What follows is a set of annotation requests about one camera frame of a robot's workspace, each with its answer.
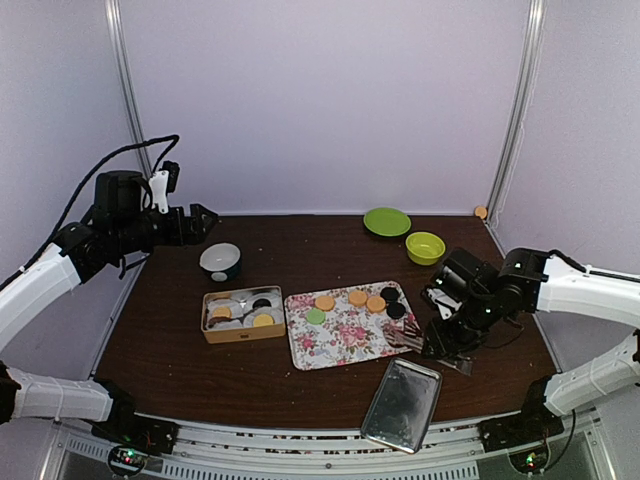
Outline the metal tongs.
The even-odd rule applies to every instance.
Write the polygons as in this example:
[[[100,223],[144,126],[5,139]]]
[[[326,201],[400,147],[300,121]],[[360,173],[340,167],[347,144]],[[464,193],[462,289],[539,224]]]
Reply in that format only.
[[[401,332],[405,336],[405,348],[409,348],[410,350],[418,353],[424,359],[441,363],[442,365],[452,368],[463,375],[470,376],[472,374],[473,362],[469,357],[446,354],[437,351],[435,347],[431,346],[427,340],[419,335],[419,331],[413,330],[405,332],[390,323],[384,325],[382,327],[382,331],[386,342],[390,333]]]

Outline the silver metal tin lid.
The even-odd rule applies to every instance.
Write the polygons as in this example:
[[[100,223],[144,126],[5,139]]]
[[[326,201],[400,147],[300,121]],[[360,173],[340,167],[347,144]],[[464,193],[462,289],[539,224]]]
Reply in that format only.
[[[393,359],[365,415],[361,435],[395,450],[417,453],[432,421],[441,384],[439,372]]]

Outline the beige cookie tin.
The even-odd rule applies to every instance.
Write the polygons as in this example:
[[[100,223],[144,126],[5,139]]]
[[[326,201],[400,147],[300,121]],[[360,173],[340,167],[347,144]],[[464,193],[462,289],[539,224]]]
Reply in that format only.
[[[253,309],[253,302],[261,297],[269,298],[272,301],[272,307]],[[221,306],[231,309],[232,319],[211,323],[209,319],[213,310]],[[262,313],[270,314],[275,324],[254,328],[254,317]],[[202,301],[201,332],[209,344],[283,337],[286,326],[281,289],[278,286],[265,286],[205,294]]]

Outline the floral rectangular tray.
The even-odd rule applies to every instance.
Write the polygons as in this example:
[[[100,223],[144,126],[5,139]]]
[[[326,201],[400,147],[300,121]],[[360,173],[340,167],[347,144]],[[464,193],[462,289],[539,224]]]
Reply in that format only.
[[[384,287],[395,287],[400,292],[397,302],[406,307],[403,318],[394,320],[386,314],[387,302],[380,296]],[[348,301],[353,290],[368,294],[365,306],[355,307]],[[329,295],[335,307],[326,312],[326,321],[311,325],[306,314],[315,299]],[[293,365],[301,371],[320,370],[360,363],[406,353],[409,348],[390,346],[382,327],[388,323],[404,330],[416,322],[415,315],[401,285],[393,280],[333,288],[315,292],[292,294],[284,300],[286,329]]]

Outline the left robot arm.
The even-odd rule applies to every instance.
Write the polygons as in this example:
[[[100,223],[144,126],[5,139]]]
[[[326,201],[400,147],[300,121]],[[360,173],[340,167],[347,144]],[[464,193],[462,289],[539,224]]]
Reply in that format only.
[[[200,204],[169,205],[178,175],[177,163],[170,161],[150,179],[129,170],[99,174],[94,203],[83,219],[55,231],[35,262],[2,287],[1,344],[7,346],[50,304],[106,266],[127,271],[127,255],[203,243],[218,216]],[[133,401],[109,381],[72,381],[1,367],[2,422],[77,418],[104,423],[121,443],[133,444],[144,433],[134,412]]]

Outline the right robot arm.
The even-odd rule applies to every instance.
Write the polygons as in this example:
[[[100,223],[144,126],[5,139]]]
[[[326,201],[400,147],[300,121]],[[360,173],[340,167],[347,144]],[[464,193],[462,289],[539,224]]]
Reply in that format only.
[[[491,327],[520,314],[562,312],[634,329],[620,344],[568,372],[532,384],[513,419],[519,440],[535,440],[576,408],[639,379],[639,278],[582,265],[558,250],[516,248],[501,267],[453,250],[423,291],[439,314],[424,329],[423,357],[450,360],[486,341]]]

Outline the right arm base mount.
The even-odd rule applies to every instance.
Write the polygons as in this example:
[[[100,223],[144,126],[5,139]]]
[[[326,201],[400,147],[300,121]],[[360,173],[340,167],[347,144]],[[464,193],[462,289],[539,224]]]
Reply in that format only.
[[[529,389],[519,413],[494,417],[477,426],[485,452],[541,442],[564,432],[561,417],[544,406],[544,391]]]

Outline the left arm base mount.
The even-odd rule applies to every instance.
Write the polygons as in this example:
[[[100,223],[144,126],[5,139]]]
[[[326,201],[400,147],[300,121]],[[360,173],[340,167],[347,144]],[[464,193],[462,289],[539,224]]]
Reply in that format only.
[[[175,422],[138,414],[136,402],[129,393],[113,381],[97,379],[96,382],[107,390],[113,403],[106,421],[89,421],[94,436],[154,456],[173,452],[179,430]]]

